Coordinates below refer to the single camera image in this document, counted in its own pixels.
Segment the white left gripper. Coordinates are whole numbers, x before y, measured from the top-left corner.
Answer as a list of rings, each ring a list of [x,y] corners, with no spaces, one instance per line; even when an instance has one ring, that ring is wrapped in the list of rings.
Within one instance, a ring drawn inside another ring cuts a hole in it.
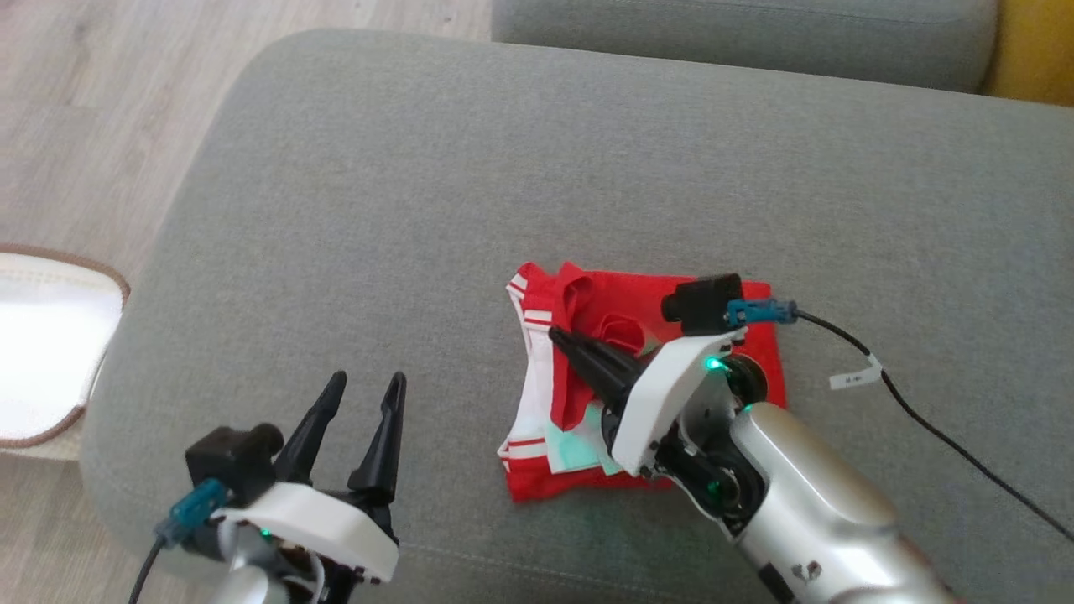
[[[276,484],[253,503],[240,508],[224,506],[212,512],[211,519],[221,520],[223,528],[253,524],[268,530],[275,538],[305,548],[308,553],[321,555],[339,565],[364,569],[369,577],[389,583],[400,561],[395,540],[364,510],[307,486],[313,484],[311,472],[326,425],[342,405],[346,385],[345,372],[334,372],[295,431],[285,440],[274,461]],[[394,501],[406,396],[407,377],[396,372],[381,400],[381,420],[368,450],[347,481],[353,497],[365,504]]]

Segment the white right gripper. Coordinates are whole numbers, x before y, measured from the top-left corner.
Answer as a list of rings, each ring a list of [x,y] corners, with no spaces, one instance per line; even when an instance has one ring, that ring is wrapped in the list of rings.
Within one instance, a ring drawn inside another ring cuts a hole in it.
[[[681,450],[706,474],[735,476],[705,448],[728,437],[736,416],[748,408],[739,375],[725,361],[732,343],[745,336],[744,330],[668,341],[645,369],[629,353],[605,341],[558,326],[552,326],[549,336],[595,398],[614,416],[622,416],[610,455],[625,473],[668,474],[657,456],[669,437],[672,450]]]

